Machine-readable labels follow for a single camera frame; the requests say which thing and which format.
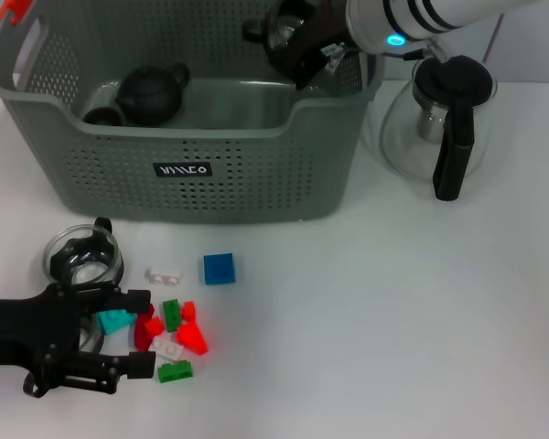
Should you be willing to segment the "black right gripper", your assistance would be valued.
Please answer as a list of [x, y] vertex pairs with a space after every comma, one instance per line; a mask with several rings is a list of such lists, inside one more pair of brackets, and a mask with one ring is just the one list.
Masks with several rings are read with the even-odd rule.
[[266, 50], [271, 66], [291, 80], [297, 90], [309, 82], [328, 65], [331, 55], [323, 49], [336, 45], [345, 49], [359, 49], [352, 39], [346, 21], [346, 1], [333, 5], [331, 1], [284, 0], [281, 10], [286, 12], [313, 12], [314, 15], [300, 29], [296, 38], [297, 59], [292, 59], [289, 47], [278, 46]]

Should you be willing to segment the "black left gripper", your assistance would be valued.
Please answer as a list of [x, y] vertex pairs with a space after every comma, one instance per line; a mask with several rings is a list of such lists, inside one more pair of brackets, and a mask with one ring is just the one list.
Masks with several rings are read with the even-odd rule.
[[122, 376], [154, 376], [154, 352], [108, 356], [81, 352], [81, 321], [94, 312], [149, 311], [151, 292], [123, 292], [112, 283], [92, 286], [50, 284], [27, 299], [0, 299], [0, 366], [27, 370], [25, 389], [69, 387], [116, 393]]

